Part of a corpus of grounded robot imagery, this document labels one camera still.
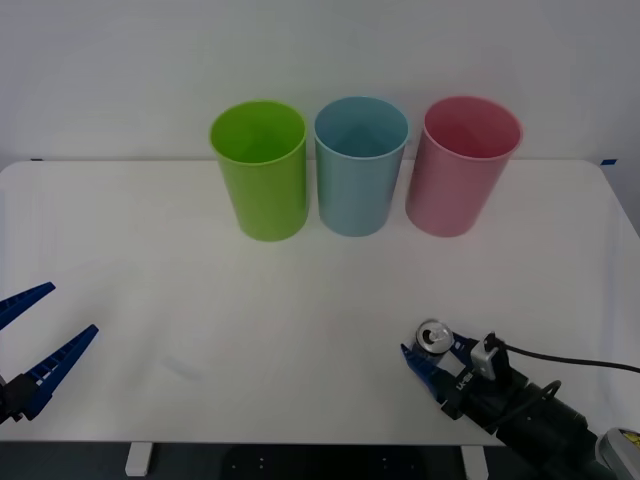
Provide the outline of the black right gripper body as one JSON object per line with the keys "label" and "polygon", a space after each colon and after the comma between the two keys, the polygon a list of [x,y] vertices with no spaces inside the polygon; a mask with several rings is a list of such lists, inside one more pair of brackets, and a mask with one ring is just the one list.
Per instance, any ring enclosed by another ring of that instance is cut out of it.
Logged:
{"label": "black right gripper body", "polygon": [[506,383],[487,380],[464,368],[457,376],[442,373],[442,411],[453,420],[467,417],[478,426],[512,426],[527,420],[523,407],[529,378],[513,370]]}

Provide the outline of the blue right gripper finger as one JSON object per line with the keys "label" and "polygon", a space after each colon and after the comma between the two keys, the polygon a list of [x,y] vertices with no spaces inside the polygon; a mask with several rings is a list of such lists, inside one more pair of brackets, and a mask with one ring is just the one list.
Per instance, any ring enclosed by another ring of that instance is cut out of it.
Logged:
{"label": "blue right gripper finger", "polygon": [[454,360],[449,368],[450,373],[461,373],[464,369],[473,368],[471,351],[475,346],[475,339],[456,332],[453,333],[453,344],[449,352],[453,355]]}
{"label": "blue right gripper finger", "polygon": [[433,355],[416,344],[400,346],[410,370],[427,387],[440,409],[452,420],[459,419],[459,410],[451,403],[451,387],[456,377],[447,369],[453,357],[449,352]]}

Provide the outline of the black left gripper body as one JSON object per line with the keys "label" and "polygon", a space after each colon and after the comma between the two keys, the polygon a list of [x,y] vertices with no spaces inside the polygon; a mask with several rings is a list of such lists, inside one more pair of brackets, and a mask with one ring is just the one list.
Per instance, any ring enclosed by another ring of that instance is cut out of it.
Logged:
{"label": "black left gripper body", "polygon": [[1,384],[1,419],[3,424],[9,419],[21,420],[21,386],[18,378]]}

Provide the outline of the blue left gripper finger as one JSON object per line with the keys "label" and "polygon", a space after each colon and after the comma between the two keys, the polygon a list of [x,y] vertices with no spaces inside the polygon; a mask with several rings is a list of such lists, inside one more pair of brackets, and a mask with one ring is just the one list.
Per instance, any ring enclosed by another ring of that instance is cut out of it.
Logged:
{"label": "blue left gripper finger", "polygon": [[19,379],[21,386],[21,419],[25,417],[31,421],[41,413],[98,332],[97,326],[88,326],[26,373],[14,378]]}
{"label": "blue left gripper finger", "polygon": [[46,282],[0,301],[0,329],[3,330],[26,310],[55,290],[52,282]]}

